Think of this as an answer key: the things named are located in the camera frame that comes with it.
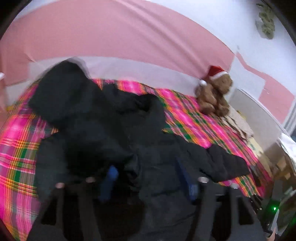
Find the black puffer jacket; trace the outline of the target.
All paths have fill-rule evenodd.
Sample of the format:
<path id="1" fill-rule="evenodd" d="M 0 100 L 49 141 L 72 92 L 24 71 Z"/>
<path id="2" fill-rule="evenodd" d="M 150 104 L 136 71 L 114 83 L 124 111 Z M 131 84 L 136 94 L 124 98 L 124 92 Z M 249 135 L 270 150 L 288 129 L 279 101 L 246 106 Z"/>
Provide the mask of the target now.
<path id="1" fill-rule="evenodd" d="M 110 199 L 115 240 L 185 240 L 195 207 L 175 170 L 222 182 L 249 174 L 246 161 L 219 145 L 203 148 L 164 132 L 163 105 L 114 84 L 99 87 L 81 66 L 63 61 L 39 81 L 29 107 L 57 132 L 37 151 L 35 183 L 41 204 L 56 188 L 83 181 L 99 185 L 118 171 Z"/>

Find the white bed headboard panel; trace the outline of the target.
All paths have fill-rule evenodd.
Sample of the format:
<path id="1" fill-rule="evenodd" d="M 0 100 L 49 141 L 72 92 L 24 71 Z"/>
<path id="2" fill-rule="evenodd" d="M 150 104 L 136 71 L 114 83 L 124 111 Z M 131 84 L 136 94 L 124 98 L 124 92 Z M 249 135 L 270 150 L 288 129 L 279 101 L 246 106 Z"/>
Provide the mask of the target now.
<path id="1" fill-rule="evenodd" d="M 263 151 L 267 152 L 277 146 L 278 138 L 282 133 L 286 133 L 271 112 L 246 91 L 235 89 L 229 104 L 246 118 L 253 130 L 253 137 Z"/>

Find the beige patterned folded cloth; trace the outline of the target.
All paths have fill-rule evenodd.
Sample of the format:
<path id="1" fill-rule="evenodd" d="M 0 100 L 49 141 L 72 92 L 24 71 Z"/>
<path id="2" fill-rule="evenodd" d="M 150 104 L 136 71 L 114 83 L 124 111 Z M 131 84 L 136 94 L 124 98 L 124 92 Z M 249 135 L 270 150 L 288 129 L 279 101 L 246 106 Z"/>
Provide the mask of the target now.
<path id="1" fill-rule="evenodd" d="M 222 121 L 245 143 L 254 135 L 253 130 L 246 122 L 245 118 L 232 106 L 229 107 L 229 113 L 222 117 Z"/>

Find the pink plaid bed sheet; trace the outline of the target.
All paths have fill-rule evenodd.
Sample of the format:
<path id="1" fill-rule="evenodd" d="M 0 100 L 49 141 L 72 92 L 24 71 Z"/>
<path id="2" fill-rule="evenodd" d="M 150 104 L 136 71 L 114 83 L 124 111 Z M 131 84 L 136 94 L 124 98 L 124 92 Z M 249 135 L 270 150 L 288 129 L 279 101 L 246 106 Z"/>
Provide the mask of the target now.
<path id="1" fill-rule="evenodd" d="M 217 144 L 227 152 L 242 157 L 257 171 L 261 186 L 255 185 L 251 175 L 237 177 L 233 182 L 246 196 L 263 196 L 271 180 L 257 156 L 221 119 L 198 111 L 196 99 L 179 92 L 152 88 L 127 80 L 117 80 L 118 89 L 135 94 L 151 93 L 162 102 L 166 113 L 165 132 L 176 133 L 202 147 Z M 28 101 L 37 84 L 31 84 L 11 107 L 8 119 L 1 129 L 1 220 L 15 240 L 26 240 L 39 212 L 34 187 L 35 156 L 39 143 L 55 129 L 36 116 Z"/>

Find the brown teddy bear santa hat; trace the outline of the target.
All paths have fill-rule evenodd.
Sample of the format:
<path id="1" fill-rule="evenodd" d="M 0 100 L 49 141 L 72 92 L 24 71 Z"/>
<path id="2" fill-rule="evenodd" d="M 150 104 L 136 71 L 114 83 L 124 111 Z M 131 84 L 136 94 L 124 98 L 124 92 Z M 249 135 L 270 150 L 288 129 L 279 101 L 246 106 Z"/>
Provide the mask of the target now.
<path id="1" fill-rule="evenodd" d="M 224 95 L 230 91 L 232 85 L 233 81 L 228 72 L 220 66 L 209 66 L 205 78 L 199 80 L 195 89 L 199 112 L 226 116 L 229 113 L 229 104 Z"/>

